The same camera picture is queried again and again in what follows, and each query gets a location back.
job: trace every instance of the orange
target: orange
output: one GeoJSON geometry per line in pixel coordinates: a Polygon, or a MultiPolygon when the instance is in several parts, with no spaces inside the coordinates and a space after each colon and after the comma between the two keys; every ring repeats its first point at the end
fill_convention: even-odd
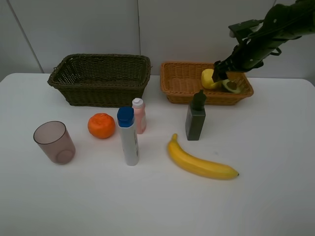
{"type": "Polygon", "coordinates": [[[106,139],[115,133],[115,121],[106,113],[97,113],[89,119],[88,129],[93,136],[106,139]]]}

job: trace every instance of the banana tip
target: banana tip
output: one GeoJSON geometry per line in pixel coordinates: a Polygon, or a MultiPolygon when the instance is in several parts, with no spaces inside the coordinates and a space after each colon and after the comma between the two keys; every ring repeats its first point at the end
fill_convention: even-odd
{"type": "Polygon", "coordinates": [[[173,134],[172,140],[176,141],[177,140],[177,134],[173,134]]]}

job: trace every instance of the pink translucent cup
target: pink translucent cup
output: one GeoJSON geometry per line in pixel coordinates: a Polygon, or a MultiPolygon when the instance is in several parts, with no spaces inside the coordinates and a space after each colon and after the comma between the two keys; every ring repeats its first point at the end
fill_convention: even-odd
{"type": "Polygon", "coordinates": [[[35,130],[33,137],[48,158],[56,164],[66,164],[75,155],[75,146],[64,123],[60,121],[42,124],[35,130]]]}

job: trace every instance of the green bottle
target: green bottle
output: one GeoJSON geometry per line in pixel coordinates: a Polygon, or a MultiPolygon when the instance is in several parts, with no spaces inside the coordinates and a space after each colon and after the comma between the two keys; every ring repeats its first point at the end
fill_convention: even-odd
{"type": "Polygon", "coordinates": [[[205,101],[207,96],[203,93],[203,90],[195,93],[192,101],[188,106],[187,118],[186,118],[186,135],[187,140],[197,141],[199,140],[203,122],[206,118],[205,101]]]}

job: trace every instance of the avocado half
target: avocado half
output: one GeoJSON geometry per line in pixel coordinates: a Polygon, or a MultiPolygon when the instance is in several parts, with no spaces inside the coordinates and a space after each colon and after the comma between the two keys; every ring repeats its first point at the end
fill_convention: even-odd
{"type": "Polygon", "coordinates": [[[241,90],[239,87],[237,87],[237,84],[230,80],[223,80],[221,87],[222,87],[222,90],[225,92],[241,93],[241,90]]]}

